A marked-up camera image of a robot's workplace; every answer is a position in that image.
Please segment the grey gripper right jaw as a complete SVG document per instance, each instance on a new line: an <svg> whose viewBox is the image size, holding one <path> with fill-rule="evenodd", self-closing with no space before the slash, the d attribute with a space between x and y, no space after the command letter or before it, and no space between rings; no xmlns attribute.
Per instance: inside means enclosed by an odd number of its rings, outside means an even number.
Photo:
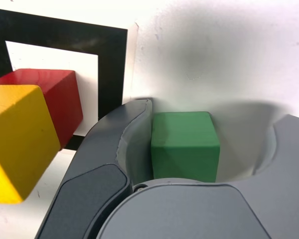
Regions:
<svg viewBox="0 0 299 239"><path fill-rule="evenodd" d="M100 239L299 239L299 118L274 125L271 164L240 181L152 180L120 203Z"/></svg>

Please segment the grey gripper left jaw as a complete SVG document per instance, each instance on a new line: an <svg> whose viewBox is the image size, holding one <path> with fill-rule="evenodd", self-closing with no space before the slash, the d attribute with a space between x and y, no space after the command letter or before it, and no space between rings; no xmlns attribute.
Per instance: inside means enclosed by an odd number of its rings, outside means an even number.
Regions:
<svg viewBox="0 0 299 239"><path fill-rule="evenodd" d="M134 100L99 120L76 151L37 232L39 239L94 239L110 213L153 178L152 101Z"/></svg>

